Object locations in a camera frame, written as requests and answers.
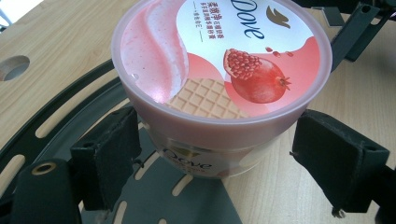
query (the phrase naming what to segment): transparent plastic lid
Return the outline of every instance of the transparent plastic lid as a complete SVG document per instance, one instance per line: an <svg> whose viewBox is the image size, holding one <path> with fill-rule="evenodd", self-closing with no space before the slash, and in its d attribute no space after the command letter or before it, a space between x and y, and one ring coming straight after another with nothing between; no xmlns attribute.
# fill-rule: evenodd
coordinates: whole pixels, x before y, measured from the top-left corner
<svg viewBox="0 0 396 224"><path fill-rule="evenodd" d="M125 87L187 119L265 119L307 105L332 53L291 1L142 1L112 43Z"/></svg>

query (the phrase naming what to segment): wafer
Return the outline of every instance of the wafer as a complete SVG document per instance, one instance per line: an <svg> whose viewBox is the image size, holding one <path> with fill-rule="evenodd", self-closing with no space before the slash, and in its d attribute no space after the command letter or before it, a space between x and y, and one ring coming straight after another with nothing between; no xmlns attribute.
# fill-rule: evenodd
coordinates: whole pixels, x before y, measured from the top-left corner
<svg viewBox="0 0 396 224"><path fill-rule="evenodd" d="M247 118L230 99L223 81L189 78L180 92L167 103L171 108L196 116L215 119Z"/></svg>

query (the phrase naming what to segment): wooden surface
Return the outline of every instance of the wooden surface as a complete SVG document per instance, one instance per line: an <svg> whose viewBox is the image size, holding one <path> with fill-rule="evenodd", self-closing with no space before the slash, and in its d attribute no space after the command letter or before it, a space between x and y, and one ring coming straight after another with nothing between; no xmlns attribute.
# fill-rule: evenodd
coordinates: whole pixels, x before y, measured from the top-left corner
<svg viewBox="0 0 396 224"><path fill-rule="evenodd" d="M120 17L136 1L45 0L0 34L0 62L24 55L30 66L20 77L0 81L0 147L60 90L110 58ZM328 28L319 11L309 10ZM396 165L396 22L388 22L355 63L342 62L309 108L327 113L391 150ZM102 78L86 92L106 83ZM61 118L74 99L53 118ZM38 132L45 135L45 129ZM332 217L332 206L310 174L289 155L294 126L283 133L251 171L224 180L243 223L374 223L368 214Z"/></svg>

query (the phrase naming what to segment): plastic cup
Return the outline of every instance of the plastic cup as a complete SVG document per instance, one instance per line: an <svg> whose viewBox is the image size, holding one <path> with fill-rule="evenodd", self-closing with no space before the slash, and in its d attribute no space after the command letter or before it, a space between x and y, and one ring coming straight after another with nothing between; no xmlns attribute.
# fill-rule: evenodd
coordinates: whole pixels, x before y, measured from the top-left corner
<svg viewBox="0 0 396 224"><path fill-rule="evenodd" d="M332 65L320 25L287 0L141 1L120 20L111 50L158 152L214 178L259 163Z"/></svg>

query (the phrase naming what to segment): pomegranate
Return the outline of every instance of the pomegranate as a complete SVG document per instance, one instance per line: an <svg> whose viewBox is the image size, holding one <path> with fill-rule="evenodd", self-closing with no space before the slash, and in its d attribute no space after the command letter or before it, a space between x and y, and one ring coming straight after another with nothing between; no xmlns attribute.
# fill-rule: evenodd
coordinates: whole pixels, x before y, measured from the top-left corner
<svg viewBox="0 0 396 224"><path fill-rule="evenodd" d="M227 49L223 61L235 91L256 104L279 100L290 90L289 78L274 63L237 49Z"/></svg>

